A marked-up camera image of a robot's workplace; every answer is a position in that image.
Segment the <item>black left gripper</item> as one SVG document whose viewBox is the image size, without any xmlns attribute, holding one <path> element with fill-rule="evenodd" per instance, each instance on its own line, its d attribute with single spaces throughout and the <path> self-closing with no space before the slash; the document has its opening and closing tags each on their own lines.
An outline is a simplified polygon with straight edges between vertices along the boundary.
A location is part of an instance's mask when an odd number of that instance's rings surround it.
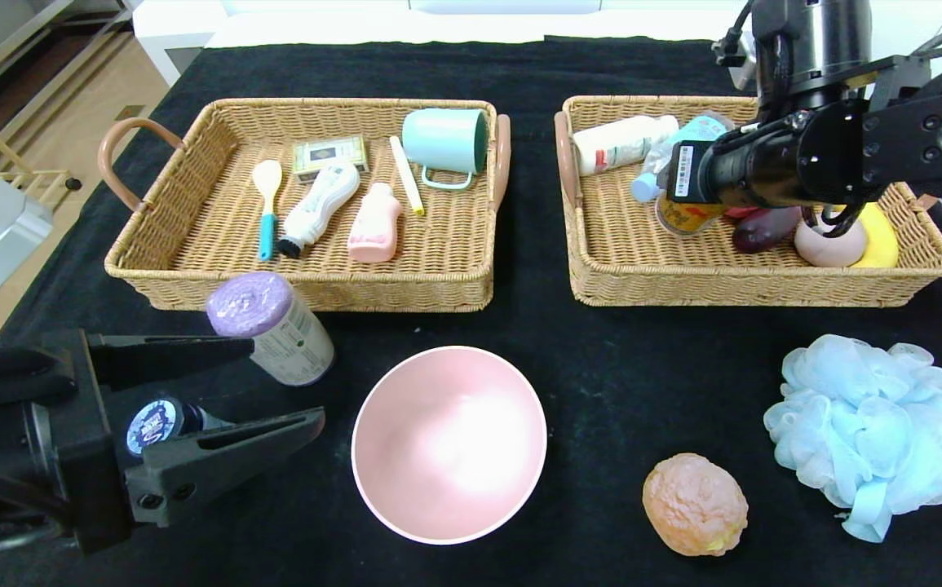
<svg viewBox="0 0 942 587">
<path fill-rule="evenodd" d="M 63 509 L 60 518 L 43 514 L 24 533 L 29 543 L 67 538 L 93 554 L 128 540 L 134 521 L 171 527 L 280 465 L 325 427 L 325 410 L 317 406 L 165 439 L 126 469 L 125 488 L 102 386 L 131 389 L 213 370 L 250 357 L 254 342 L 75 329 L 20 348 L 34 378 L 24 402 L 30 456 L 46 494 Z"/>
</svg>

